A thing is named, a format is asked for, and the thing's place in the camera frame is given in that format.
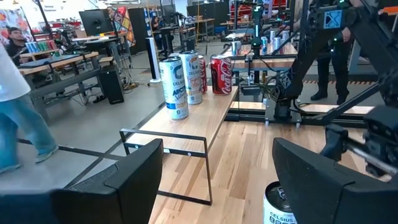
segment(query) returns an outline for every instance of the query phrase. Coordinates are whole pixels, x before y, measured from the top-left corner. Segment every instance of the sneaker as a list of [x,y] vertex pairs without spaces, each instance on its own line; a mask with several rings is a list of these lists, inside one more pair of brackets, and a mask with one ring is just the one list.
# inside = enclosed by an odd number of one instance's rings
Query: sneaker
[[42,153],[36,156],[36,163],[40,163],[43,161],[46,161],[47,159],[49,159],[57,150],[59,149],[59,147],[57,146],[54,150],[52,150],[51,152],[47,152],[47,153]]
[[20,165],[20,164],[16,164],[16,165],[3,167],[3,168],[0,169],[0,174],[5,173],[5,172],[9,172],[9,171],[14,171],[14,170],[20,168],[21,166],[22,165]]
[[324,99],[326,97],[328,97],[328,93],[324,93],[324,92],[318,91],[316,94],[311,96],[311,100],[315,101],[315,100]]
[[337,105],[342,105],[347,100],[348,95],[338,95]]

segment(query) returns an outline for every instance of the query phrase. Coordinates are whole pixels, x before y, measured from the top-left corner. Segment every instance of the person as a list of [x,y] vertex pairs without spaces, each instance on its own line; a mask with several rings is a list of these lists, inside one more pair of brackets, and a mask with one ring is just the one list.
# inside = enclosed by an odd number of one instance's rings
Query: person
[[[294,30],[300,28],[301,19],[294,23]],[[289,26],[282,26],[281,29],[289,29]],[[348,85],[348,57],[351,50],[351,32],[347,27],[341,31],[342,42],[335,42],[331,55],[327,57],[318,57],[318,91],[311,96],[311,100],[316,101],[328,97],[329,83],[329,63],[335,71],[336,76],[336,92],[338,95],[337,105],[344,103],[347,99],[349,91]],[[322,51],[328,49],[328,45],[324,46]]]
[[43,117],[32,106],[30,86],[0,44],[0,174],[20,168],[17,158],[17,129],[38,150],[36,163],[48,159],[58,146]]
[[6,46],[6,50],[14,64],[19,66],[22,63],[28,62],[27,59],[21,58],[20,56],[20,54],[29,53],[28,48],[25,46],[25,38],[20,28],[8,27],[8,39],[10,42]]

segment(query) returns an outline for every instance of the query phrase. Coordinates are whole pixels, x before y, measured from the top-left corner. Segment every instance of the red soda can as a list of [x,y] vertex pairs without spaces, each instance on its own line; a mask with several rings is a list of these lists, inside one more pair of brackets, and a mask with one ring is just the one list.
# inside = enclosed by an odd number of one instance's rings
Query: red soda can
[[211,56],[210,67],[213,93],[218,95],[230,94],[232,90],[231,59],[221,55]]
[[206,76],[206,62],[202,55],[199,55],[199,67],[201,78],[201,92],[207,92],[207,76]]

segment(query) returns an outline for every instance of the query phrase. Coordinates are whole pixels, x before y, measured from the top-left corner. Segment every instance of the metal table frame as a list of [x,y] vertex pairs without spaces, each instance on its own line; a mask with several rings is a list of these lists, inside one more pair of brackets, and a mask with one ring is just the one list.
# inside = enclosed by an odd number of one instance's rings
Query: metal table frame
[[205,137],[199,137],[199,136],[191,136],[191,135],[186,135],[186,134],[172,134],[172,133],[159,133],[155,131],[143,131],[143,130],[138,130],[138,129],[122,129],[120,130],[120,137],[122,139],[122,144],[124,147],[124,150],[126,152],[126,155],[128,156],[130,154],[130,147],[133,148],[140,148],[142,145],[140,144],[131,144],[126,142],[127,136],[130,136],[131,134],[148,134],[148,135],[155,135],[155,136],[165,136],[165,137],[171,137],[171,138],[181,138],[181,139],[191,139],[191,140],[197,140],[197,141],[203,141],[203,146],[205,149],[205,152],[194,152],[194,151],[186,151],[186,150],[179,150],[179,149],[170,149],[170,148],[164,148],[164,153],[170,153],[170,154],[178,154],[178,155],[183,155],[183,156],[192,156],[192,157],[199,157],[199,158],[204,158],[206,160],[206,173],[207,173],[207,182],[208,182],[208,189],[209,189],[209,196],[210,200],[203,200],[200,198],[194,198],[194,197],[189,197],[186,195],[180,195],[180,194],[175,194],[172,192],[165,192],[162,190],[158,190],[157,193],[159,195],[163,195],[166,197],[172,197],[172,198],[177,198],[181,200],[187,200],[189,202],[195,202],[195,203],[200,203],[203,205],[211,205],[213,203],[213,194],[211,193],[211,180],[210,180],[210,165],[209,165],[209,157],[208,157],[208,148],[207,148],[207,140]]
[[[55,82],[40,88],[36,88],[34,83],[33,83],[33,77],[36,73],[31,73],[28,75],[24,75],[27,83],[30,86],[31,92],[30,92],[30,98],[32,100],[33,106],[36,109],[37,112],[39,112],[44,120],[48,121],[49,120],[49,114],[46,111],[46,108],[56,104],[60,103],[61,101],[69,100],[71,97],[78,95],[78,94],[84,94],[85,91],[90,90],[94,87],[99,87],[101,88],[101,91],[104,93],[102,86],[100,83],[97,85],[91,85],[88,87],[84,87],[82,84],[82,81],[87,80],[92,77],[98,76],[98,73],[100,72],[100,66],[98,64],[98,61],[96,57],[91,58],[91,62],[93,65],[93,69],[85,72],[85,73],[79,73],[77,69],[76,62],[71,63],[72,68],[73,68],[73,73],[75,74],[74,77],[67,78],[66,80],[61,80],[59,82]],[[69,91],[69,94],[66,93],[63,97],[54,99],[52,101],[45,101],[43,100],[43,96],[48,95],[49,93],[55,93],[58,91],[64,90],[66,87],[69,87],[71,85],[78,84],[78,88],[76,90]]]

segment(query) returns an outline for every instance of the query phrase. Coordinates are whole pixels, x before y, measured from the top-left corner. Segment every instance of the computer tower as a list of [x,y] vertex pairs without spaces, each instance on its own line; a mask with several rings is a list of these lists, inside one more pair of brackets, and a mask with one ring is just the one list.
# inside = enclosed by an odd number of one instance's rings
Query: computer tower
[[117,65],[107,65],[101,69],[98,76],[100,85],[103,87],[105,97],[108,98],[110,104],[123,103],[124,92],[122,81],[119,76]]

